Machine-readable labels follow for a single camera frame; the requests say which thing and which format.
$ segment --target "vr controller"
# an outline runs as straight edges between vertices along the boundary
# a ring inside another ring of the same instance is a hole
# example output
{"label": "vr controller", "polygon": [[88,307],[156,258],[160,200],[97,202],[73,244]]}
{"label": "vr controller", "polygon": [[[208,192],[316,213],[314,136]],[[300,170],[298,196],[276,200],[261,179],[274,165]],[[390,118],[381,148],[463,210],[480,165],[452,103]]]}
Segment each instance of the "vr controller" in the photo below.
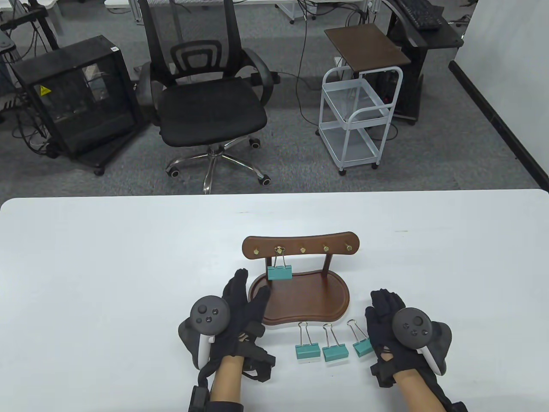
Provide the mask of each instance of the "vr controller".
{"label": "vr controller", "polygon": [[446,355],[452,343],[447,324],[433,322],[419,309],[404,308],[393,317],[393,333],[400,343],[422,354],[435,374],[446,373]]}
{"label": "vr controller", "polygon": [[191,315],[178,328],[179,337],[193,357],[194,367],[202,369],[210,360],[210,347],[216,335],[229,325],[231,310],[218,296],[200,298],[192,307]]}

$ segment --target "gray carpet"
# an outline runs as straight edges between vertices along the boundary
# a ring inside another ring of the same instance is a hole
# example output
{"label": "gray carpet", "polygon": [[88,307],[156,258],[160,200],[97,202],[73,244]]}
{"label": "gray carpet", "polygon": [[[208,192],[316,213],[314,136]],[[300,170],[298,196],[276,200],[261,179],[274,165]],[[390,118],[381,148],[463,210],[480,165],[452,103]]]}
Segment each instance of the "gray carpet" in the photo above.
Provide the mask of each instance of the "gray carpet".
{"label": "gray carpet", "polygon": [[[446,6],[445,17],[458,18],[469,9],[458,7],[462,0],[438,0]],[[117,44],[126,64],[132,67],[148,59],[145,32],[134,24],[132,15],[111,14],[102,1],[85,4],[62,2],[65,44],[103,34]],[[348,12],[336,10],[308,22],[308,37],[302,76],[314,88],[333,66],[335,50],[324,29],[344,25]],[[289,25],[287,17],[273,6],[240,5],[237,17],[243,45],[256,51],[272,70],[297,73],[305,24]],[[376,23],[383,29],[389,12],[383,8]],[[14,38],[26,48],[31,32],[17,29]],[[247,144],[232,153],[253,160],[270,175],[272,184],[261,187],[253,174],[221,162],[213,193],[281,193],[336,191],[415,191],[533,188],[525,171],[503,140],[476,108],[449,72],[455,50],[429,52],[425,63],[425,84],[421,119],[415,126],[399,121],[398,137],[387,143],[381,166],[350,168],[344,177],[337,169],[315,127],[299,115],[294,94],[295,78],[283,75],[267,105],[268,124],[255,136],[262,147]],[[300,84],[305,115],[318,119],[320,93]],[[143,131],[108,167],[103,177],[69,162],[39,157],[11,136],[13,120],[0,125],[0,204],[12,197],[38,196],[126,196],[149,194],[199,194],[206,163],[198,161],[169,178],[167,162],[198,149],[174,149],[163,144],[158,129]]]}

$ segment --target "warning label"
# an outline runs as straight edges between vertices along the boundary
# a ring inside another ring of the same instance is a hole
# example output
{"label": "warning label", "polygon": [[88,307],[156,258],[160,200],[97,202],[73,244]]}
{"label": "warning label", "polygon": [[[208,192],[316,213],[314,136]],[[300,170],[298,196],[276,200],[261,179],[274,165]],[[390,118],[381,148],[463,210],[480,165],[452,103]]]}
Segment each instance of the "warning label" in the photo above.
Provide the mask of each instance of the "warning label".
{"label": "warning label", "polygon": [[47,95],[48,93],[51,93],[52,91],[48,89],[47,87],[40,86],[40,97]]}

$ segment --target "keyboard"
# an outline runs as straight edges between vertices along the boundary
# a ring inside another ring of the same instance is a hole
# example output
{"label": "keyboard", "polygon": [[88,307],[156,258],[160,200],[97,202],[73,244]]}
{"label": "keyboard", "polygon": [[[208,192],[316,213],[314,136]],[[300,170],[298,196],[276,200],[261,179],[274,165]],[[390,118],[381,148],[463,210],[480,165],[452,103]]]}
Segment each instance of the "keyboard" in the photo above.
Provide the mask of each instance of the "keyboard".
{"label": "keyboard", "polygon": [[427,0],[395,0],[417,30],[438,30],[442,18],[435,14],[433,5]]}

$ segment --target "mesh chair back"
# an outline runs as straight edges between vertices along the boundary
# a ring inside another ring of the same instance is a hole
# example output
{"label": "mesh chair back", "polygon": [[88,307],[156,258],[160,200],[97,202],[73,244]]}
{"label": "mesh chair back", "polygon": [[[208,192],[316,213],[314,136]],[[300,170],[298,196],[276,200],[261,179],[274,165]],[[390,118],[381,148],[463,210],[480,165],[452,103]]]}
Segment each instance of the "mesh chair back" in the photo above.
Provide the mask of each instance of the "mesh chair back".
{"label": "mesh chair back", "polygon": [[139,0],[155,71],[177,79],[232,73],[240,35],[232,0]]}

